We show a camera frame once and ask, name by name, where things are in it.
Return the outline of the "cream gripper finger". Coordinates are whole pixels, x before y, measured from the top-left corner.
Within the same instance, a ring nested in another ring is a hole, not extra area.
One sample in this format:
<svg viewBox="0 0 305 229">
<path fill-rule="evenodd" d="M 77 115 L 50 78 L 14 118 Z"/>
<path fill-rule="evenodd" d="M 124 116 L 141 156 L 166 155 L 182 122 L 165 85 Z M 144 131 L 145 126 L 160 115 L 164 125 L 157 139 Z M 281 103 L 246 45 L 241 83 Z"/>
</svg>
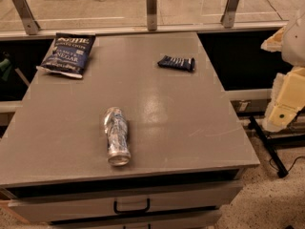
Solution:
<svg viewBox="0 0 305 229">
<path fill-rule="evenodd" d="M 278 73 L 271 91 L 263 128 L 268 132 L 285 129 L 305 107 L 305 68 L 293 67 L 286 74 Z"/>
<path fill-rule="evenodd" d="M 285 28 L 282 27 L 268 39 L 266 39 L 260 46 L 260 48 L 267 52 L 280 52 L 282 49 L 282 38 Z"/>
</svg>

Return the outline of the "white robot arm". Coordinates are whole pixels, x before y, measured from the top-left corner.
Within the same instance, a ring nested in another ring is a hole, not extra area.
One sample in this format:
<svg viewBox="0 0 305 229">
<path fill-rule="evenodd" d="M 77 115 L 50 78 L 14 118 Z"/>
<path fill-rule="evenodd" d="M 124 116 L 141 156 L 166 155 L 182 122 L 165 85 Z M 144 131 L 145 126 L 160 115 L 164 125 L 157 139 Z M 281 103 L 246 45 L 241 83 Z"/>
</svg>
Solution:
<svg viewBox="0 0 305 229">
<path fill-rule="evenodd" d="M 281 52 L 282 60 L 293 66 L 288 73 L 276 75 L 271 101 L 262 121 L 266 131 L 279 132 L 305 107 L 305 10 L 300 9 L 286 26 L 266 39 L 261 48 Z"/>
</svg>

